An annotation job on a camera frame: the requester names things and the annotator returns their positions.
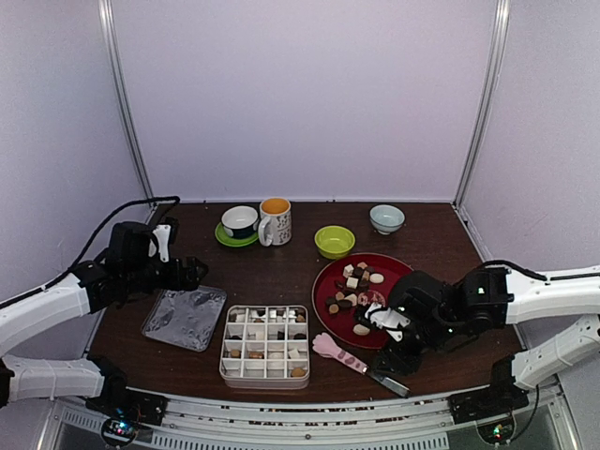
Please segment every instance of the pink spoon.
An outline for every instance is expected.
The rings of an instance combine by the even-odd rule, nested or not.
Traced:
[[[411,393],[410,389],[404,384],[392,380],[385,375],[374,372],[368,366],[363,363],[360,359],[351,353],[346,352],[339,348],[336,342],[327,333],[321,333],[312,339],[312,350],[318,353],[323,358],[334,358],[337,359],[341,364],[347,368],[357,371],[362,375],[367,375],[377,383],[386,387],[390,391],[399,395],[400,397],[408,397]]]

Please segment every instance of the black cable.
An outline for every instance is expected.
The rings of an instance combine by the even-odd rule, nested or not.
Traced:
[[[63,272],[62,274],[60,274],[58,277],[54,278],[53,280],[49,281],[44,286],[35,288],[31,291],[24,292],[20,295],[17,295],[16,297],[12,297],[12,298],[8,299],[6,302],[3,302],[2,304],[0,304],[0,309],[7,308],[11,305],[14,305],[15,303],[18,303],[18,302],[24,300],[25,298],[29,298],[32,295],[35,295],[37,293],[41,293],[47,289],[50,289],[52,286],[56,286],[63,279],[65,279],[68,276],[68,274],[70,274],[71,271],[77,266],[77,264],[79,264],[81,262],[83,256],[85,256],[85,253],[92,246],[92,244],[94,243],[94,240],[96,239],[98,234],[102,231],[102,229],[106,226],[106,224],[109,223],[117,214],[119,214],[124,209],[127,209],[131,206],[136,206],[139,204],[162,203],[162,202],[172,202],[172,205],[170,205],[170,207],[168,207],[165,210],[165,212],[160,215],[160,218],[158,219],[158,223],[159,223],[162,220],[162,218],[165,216],[165,214],[167,214],[177,204],[179,204],[181,202],[181,198],[179,198],[176,195],[172,195],[172,196],[168,196],[168,197],[151,197],[149,199],[133,200],[131,202],[123,203],[121,206],[119,206],[118,208],[113,210],[108,216],[106,216],[104,218],[104,220],[102,220],[100,222],[100,224],[96,227],[94,232],[92,232],[92,235],[90,236],[90,238],[87,240],[87,242],[83,246],[83,249],[80,252],[80,254],[77,255],[77,258],[75,258],[75,260],[71,263],[71,265],[68,267],[68,269],[65,272]]]
[[[521,267],[518,264],[515,264],[514,262],[510,262],[507,260],[486,261],[486,262],[483,262],[482,264],[478,265],[475,270],[483,269],[483,268],[489,267],[491,265],[505,265],[506,267],[510,267],[511,269],[516,270],[517,272],[523,274],[525,277],[539,279],[540,281],[548,281],[548,278],[546,276],[544,276],[542,274],[538,274],[537,272],[534,272],[533,270],[526,269],[524,267]]]
[[[540,404],[540,385],[538,384],[535,386],[535,405],[533,406],[532,415],[530,416],[529,420],[525,424],[525,427],[523,427],[523,429],[518,433],[517,436],[515,436],[513,439],[510,440],[510,443],[513,443],[514,441],[516,441],[518,438],[520,438],[525,433],[525,431],[527,431],[527,428],[529,428],[529,426],[533,422],[533,418],[535,417],[535,412],[537,411],[537,407],[539,406],[539,404]]]

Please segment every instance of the teacup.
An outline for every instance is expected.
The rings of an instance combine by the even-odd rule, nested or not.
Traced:
[[[221,217],[223,230],[233,239],[245,239],[254,234],[259,225],[259,213],[249,206],[235,206]]]
[[[292,204],[289,200],[273,198],[261,203],[259,239],[266,247],[282,246],[292,239]]]

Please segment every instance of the white mug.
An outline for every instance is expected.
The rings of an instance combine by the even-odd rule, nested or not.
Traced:
[[[292,204],[286,199],[274,198],[261,203],[259,240],[265,247],[282,246],[292,239]]]

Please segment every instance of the white backdrop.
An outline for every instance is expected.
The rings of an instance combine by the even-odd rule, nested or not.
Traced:
[[[452,200],[495,4],[114,1],[155,193]]]

